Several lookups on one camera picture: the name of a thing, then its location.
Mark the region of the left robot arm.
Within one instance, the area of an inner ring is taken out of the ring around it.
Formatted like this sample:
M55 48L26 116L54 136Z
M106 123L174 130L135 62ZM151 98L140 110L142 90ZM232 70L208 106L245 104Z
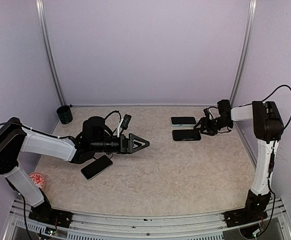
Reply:
M116 133L106 125L105 118L92 116L82 124L76 136L56 136L23 125L19 118L12 117L0 123L0 175L26 199L35 213L49 223L56 217L55 210L48 206L45 195L18 162L20 153L34 153L64 160L72 164L83 164L96 153L133 154L150 146L150 142L121 130L128 128L131 116L126 114L116 128Z

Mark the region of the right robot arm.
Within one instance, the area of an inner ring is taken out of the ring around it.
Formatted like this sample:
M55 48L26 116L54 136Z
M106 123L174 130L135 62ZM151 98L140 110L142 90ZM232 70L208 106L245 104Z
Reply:
M217 103L219 117L212 117L210 110L203 110L202 117L194 129L201 134L215 136L222 128L231 130L234 122L253 121L253 132L257 139L258 155L254 180L251 192L256 196L264 196L270 192L272 172L279 146L279 141L284 131L284 124L273 101L253 101L244 106L231 107L228 99Z

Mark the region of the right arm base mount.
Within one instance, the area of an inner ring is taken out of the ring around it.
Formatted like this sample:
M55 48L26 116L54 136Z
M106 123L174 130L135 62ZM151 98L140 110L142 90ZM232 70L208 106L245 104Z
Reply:
M228 210L223 213L226 226L228 228L245 225L266 219L268 217L266 208L273 196L270 219L273 217L276 194L269 191L265 195L255 194L250 189L247 194L245 206L243 208Z

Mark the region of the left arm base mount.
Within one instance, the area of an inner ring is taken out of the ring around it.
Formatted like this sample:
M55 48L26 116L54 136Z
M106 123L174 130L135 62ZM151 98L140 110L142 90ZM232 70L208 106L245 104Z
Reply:
M52 208L50 201L44 195L43 203L36 207L32 206L28 217L40 223L68 229L72 222L73 213Z

